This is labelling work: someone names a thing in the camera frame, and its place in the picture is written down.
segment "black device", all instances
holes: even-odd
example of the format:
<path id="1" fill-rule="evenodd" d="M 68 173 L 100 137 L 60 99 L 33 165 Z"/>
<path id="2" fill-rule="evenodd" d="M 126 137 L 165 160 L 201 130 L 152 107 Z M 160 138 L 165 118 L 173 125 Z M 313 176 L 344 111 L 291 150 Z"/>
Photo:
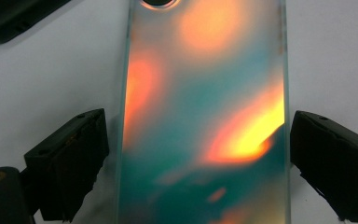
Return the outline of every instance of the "black device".
<path id="1" fill-rule="evenodd" d="M 358 134 L 324 116 L 297 111 L 291 161 L 341 220 L 358 222 Z"/>
<path id="2" fill-rule="evenodd" d="M 0 0 L 0 44 L 22 34 L 70 0 Z"/>
<path id="3" fill-rule="evenodd" d="M 72 221 L 109 154 L 103 109 L 80 114 L 25 155 L 27 168 L 0 167 L 0 223 Z"/>

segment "phone back cover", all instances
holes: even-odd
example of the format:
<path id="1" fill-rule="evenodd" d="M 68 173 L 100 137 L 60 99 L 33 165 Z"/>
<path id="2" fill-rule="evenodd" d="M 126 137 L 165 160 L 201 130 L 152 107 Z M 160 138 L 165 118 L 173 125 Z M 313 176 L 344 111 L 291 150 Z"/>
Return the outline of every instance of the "phone back cover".
<path id="1" fill-rule="evenodd" d="M 118 223 L 289 223 L 283 14 L 133 1 Z"/>

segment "white background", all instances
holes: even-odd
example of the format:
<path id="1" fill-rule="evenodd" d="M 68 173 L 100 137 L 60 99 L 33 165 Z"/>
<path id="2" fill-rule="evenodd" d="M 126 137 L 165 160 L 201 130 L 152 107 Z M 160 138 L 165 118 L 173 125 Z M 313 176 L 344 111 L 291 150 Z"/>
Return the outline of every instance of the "white background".
<path id="1" fill-rule="evenodd" d="M 286 4 L 291 117 L 306 110 L 358 133 L 358 1 Z M 78 113 L 104 107 L 111 127 L 128 6 L 128 0 L 72 0 L 0 46 L 0 166 L 22 170 L 22 155 Z M 110 175 L 99 176 L 74 223 L 111 220 Z M 293 224 L 339 223 L 296 168 L 291 195 Z"/>

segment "holographic surface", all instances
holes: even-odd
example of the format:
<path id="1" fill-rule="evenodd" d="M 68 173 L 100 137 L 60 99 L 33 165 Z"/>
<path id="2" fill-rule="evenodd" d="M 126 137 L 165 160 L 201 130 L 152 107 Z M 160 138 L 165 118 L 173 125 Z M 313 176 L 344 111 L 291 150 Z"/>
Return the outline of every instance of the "holographic surface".
<path id="1" fill-rule="evenodd" d="M 289 223 L 283 9 L 133 1 L 118 223 Z"/>

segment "white surface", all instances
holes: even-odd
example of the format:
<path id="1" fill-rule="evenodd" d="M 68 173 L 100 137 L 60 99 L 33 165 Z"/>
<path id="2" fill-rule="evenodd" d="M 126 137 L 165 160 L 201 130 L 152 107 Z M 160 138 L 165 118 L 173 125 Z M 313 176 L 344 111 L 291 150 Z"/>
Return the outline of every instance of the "white surface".
<path id="1" fill-rule="evenodd" d="M 105 108 L 112 133 L 128 8 L 128 0 L 73 0 L 0 45 L 0 166 L 24 169 L 25 152 L 91 109 Z M 109 165 L 74 223 L 112 223 L 114 169 Z M 36 222 L 44 223 L 40 220 L 37 215 Z"/>
<path id="2" fill-rule="evenodd" d="M 127 10 L 128 0 L 73 0 L 0 46 L 0 166 L 23 169 L 21 156 L 75 114 L 104 107 L 111 125 Z M 291 115 L 319 113 L 358 132 L 358 1 L 287 0 L 287 19 Z M 74 223 L 108 223 L 110 175 Z M 297 169 L 291 187 L 293 224 L 338 223 Z"/>
<path id="3" fill-rule="evenodd" d="M 358 133 L 358 1 L 286 3 L 291 117 L 306 110 Z M 292 223 L 339 223 L 298 170 L 291 174 Z"/>

